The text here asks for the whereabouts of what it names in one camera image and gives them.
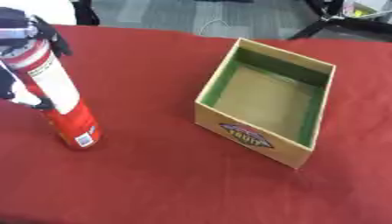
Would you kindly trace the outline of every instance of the red tablecloth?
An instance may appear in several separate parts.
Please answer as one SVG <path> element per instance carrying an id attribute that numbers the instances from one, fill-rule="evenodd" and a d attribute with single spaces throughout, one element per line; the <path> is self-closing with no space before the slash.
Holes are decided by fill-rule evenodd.
<path id="1" fill-rule="evenodd" d="M 232 39 L 62 27 L 104 128 L 72 152 L 37 111 L 0 102 L 0 216 L 66 224 L 392 223 L 392 45 L 261 40 L 338 65 L 299 171 L 193 124 Z"/>

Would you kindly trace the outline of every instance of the white object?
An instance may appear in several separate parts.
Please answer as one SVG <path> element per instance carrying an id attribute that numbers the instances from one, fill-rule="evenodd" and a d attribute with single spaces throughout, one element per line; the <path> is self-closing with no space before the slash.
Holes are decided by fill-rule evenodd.
<path id="1" fill-rule="evenodd" d="M 0 0 L 0 7 L 37 15 L 53 25 L 76 25 L 75 10 L 69 0 Z"/>
<path id="2" fill-rule="evenodd" d="M 368 8 L 373 11 L 382 11 L 388 0 L 355 0 L 355 4 L 359 7 Z"/>

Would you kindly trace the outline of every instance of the black metal frame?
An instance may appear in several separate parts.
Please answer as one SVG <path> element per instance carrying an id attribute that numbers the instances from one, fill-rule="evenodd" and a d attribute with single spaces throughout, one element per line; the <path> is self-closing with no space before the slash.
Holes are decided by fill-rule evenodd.
<path id="1" fill-rule="evenodd" d="M 101 20 L 92 8 L 92 0 L 73 2 L 78 25 L 99 25 Z"/>
<path id="2" fill-rule="evenodd" d="M 392 24 L 342 15 L 344 0 L 332 0 L 330 3 L 325 3 L 324 0 L 304 1 L 320 18 L 289 39 L 309 38 L 328 26 L 336 25 L 353 31 L 372 32 L 392 37 Z"/>

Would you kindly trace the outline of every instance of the wooden crate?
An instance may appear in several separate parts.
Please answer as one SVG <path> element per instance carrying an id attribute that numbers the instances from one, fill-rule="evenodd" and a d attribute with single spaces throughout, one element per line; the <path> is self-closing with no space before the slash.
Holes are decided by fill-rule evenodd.
<path id="1" fill-rule="evenodd" d="M 195 101 L 195 122 L 293 168 L 312 154 L 336 66 L 240 38 Z"/>

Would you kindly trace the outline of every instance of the gray floor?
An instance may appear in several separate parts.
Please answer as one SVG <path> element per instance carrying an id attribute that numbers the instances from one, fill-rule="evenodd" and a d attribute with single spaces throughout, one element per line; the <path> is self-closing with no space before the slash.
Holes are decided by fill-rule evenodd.
<path id="1" fill-rule="evenodd" d="M 208 37 L 286 39 L 316 19 L 300 0 L 254 0 L 253 3 L 194 0 L 93 2 L 105 26 L 176 30 Z M 317 37 L 365 39 L 328 30 Z"/>

